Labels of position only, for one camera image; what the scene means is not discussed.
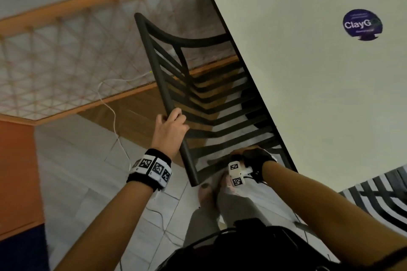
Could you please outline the person's left hand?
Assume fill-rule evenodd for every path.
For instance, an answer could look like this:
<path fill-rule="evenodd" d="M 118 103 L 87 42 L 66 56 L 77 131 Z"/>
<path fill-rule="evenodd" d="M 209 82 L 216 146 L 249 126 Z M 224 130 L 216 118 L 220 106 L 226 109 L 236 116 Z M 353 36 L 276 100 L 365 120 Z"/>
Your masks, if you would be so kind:
<path fill-rule="evenodd" d="M 151 148 L 161 151 L 173 160 L 190 128 L 185 122 L 186 116 L 180 108 L 173 109 L 163 125 L 156 125 L 155 120 Z"/>

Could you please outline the person's right hand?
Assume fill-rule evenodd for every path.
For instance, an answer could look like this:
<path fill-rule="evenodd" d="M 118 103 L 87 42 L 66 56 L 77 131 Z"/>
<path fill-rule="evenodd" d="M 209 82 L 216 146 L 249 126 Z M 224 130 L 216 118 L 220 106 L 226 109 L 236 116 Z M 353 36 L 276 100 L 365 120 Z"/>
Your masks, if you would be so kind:
<path fill-rule="evenodd" d="M 253 172 L 251 173 L 252 179 L 257 183 L 264 183 L 264 178 L 262 176 L 262 167 L 266 162 L 276 162 L 276 158 L 271 155 L 268 151 L 260 148 L 259 146 L 252 146 L 250 148 L 255 148 L 251 150 L 253 153 L 251 156 L 231 156 L 234 161 L 242 162 L 246 167 L 252 167 Z"/>

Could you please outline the black slatted metal chair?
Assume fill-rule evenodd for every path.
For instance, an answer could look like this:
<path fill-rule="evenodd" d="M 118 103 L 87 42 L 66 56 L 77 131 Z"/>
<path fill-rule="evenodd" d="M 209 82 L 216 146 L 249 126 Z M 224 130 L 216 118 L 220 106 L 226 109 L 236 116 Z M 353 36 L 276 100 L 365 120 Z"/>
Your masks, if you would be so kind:
<path fill-rule="evenodd" d="M 199 159 L 266 134 L 270 137 L 255 144 L 278 154 L 284 166 L 298 171 L 244 62 L 237 59 L 198 76 L 190 73 L 182 49 L 232 42 L 229 33 L 187 39 L 162 31 L 142 13 L 135 13 L 134 18 L 166 112 L 178 104 L 192 123 L 180 147 L 191 186 L 225 168 L 231 155 L 227 152 L 209 160 L 201 169 L 196 167 Z"/>
<path fill-rule="evenodd" d="M 356 184 L 340 194 L 407 238 L 407 165 Z"/>

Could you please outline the person's left forearm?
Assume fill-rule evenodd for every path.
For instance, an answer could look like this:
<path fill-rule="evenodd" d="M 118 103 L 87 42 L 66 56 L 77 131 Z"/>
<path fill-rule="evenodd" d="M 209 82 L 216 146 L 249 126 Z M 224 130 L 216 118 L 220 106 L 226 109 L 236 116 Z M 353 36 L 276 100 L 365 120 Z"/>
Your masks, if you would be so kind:
<path fill-rule="evenodd" d="M 127 183 L 78 238 L 54 271 L 114 271 L 153 189 Z"/>

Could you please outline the person's right forearm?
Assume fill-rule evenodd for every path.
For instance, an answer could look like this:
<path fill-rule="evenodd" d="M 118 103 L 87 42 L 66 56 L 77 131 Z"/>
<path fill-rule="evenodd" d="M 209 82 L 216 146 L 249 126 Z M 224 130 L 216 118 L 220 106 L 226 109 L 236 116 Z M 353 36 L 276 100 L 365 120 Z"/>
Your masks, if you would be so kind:
<path fill-rule="evenodd" d="M 407 247 L 406 237 L 318 181 L 273 161 L 262 176 L 342 263 L 367 267 Z"/>

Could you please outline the black wristband with marker tags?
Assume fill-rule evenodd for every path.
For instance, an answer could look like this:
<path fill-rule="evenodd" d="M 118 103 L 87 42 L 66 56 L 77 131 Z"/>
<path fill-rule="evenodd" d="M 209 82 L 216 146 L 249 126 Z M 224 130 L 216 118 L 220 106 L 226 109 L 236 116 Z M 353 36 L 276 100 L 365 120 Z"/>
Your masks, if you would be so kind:
<path fill-rule="evenodd" d="M 155 191 L 166 188 L 172 175 L 171 159 L 157 149 L 148 149 L 131 167 L 127 183 L 143 183 Z"/>

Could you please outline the person's grey trouser legs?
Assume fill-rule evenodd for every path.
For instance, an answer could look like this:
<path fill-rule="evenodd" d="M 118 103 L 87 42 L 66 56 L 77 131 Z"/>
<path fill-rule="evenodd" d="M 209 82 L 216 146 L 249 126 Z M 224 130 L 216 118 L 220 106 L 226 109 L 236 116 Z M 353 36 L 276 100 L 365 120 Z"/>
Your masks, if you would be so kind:
<path fill-rule="evenodd" d="M 214 187 L 219 187 L 217 197 L 217 206 L 220 210 L 219 217 L 223 218 L 228 228 L 233 227 L 236 221 L 248 218 L 258 218 L 267 226 L 282 226 L 276 221 L 270 222 L 250 198 L 235 194 L 230 186 L 227 173 Z M 187 247 L 212 234 L 218 234 L 220 231 L 219 217 L 216 217 L 214 212 L 199 206 L 191 216 L 182 247 Z"/>

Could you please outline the person's foot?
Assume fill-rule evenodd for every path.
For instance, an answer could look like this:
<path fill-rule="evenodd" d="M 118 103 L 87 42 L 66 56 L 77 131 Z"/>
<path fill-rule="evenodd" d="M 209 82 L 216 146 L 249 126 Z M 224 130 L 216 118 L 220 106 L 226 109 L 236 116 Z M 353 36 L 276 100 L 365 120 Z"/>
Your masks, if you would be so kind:
<path fill-rule="evenodd" d="M 205 210 L 214 212 L 216 217 L 220 216 L 220 210 L 217 206 L 217 197 L 219 194 L 219 187 L 214 187 L 212 184 L 206 182 L 199 186 L 198 201 L 199 206 Z"/>

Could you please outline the black chest pack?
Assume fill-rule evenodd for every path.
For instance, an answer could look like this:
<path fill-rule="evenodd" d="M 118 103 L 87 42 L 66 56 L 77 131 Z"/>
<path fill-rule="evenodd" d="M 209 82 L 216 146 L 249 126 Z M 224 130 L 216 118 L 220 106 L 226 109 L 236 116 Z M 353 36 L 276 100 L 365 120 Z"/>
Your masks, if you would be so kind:
<path fill-rule="evenodd" d="M 213 243 L 203 245 L 210 237 Z M 340 271 L 290 229 L 259 219 L 237 221 L 210 237 L 175 251 L 161 271 Z"/>

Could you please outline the orange wooden panel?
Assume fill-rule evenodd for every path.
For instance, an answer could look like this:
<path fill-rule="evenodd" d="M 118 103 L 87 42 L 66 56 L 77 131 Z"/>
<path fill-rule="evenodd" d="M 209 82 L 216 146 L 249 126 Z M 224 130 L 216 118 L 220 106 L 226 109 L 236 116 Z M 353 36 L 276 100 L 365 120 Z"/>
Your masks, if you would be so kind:
<path fill-rule="evenodd" d="M 44 221 L 34 127 L 0 121 L 0 241 Z"/>

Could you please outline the round purple sticker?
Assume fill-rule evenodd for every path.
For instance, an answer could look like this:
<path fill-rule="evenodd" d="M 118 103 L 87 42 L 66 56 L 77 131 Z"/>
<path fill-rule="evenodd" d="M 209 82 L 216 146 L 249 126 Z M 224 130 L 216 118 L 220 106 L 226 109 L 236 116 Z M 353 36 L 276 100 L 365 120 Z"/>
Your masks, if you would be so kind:
<path fill-rule="evenodd" d="M 372 41 L 383 32 L 381 19 L 374 13 L 365 9 L 354 9 L 343 17 L 343 28 L 350 37 L 359 41 Z"/>

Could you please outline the dark blue mat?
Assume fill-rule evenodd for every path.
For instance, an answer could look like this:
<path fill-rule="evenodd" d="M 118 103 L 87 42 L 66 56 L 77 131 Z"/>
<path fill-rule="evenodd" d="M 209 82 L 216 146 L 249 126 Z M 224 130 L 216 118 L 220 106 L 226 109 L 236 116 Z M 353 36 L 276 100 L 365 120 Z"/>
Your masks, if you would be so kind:
<path fill-rule="evenodd" d="M 50 271 L 44 224 L 0 241 L 0 271 Z"/>

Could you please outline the wooden frame woven lattice bench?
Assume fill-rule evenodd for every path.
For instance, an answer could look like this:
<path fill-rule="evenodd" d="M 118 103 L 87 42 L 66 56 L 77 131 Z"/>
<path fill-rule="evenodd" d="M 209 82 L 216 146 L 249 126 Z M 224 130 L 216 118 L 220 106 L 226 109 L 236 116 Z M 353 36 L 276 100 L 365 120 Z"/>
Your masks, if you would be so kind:
<path fill-rule="evenodd" d="M 44 124 L 155 86 L 135 23 L 224 32 L 210 0 L 59 0 L 0 19 L 0 122 Z"/>

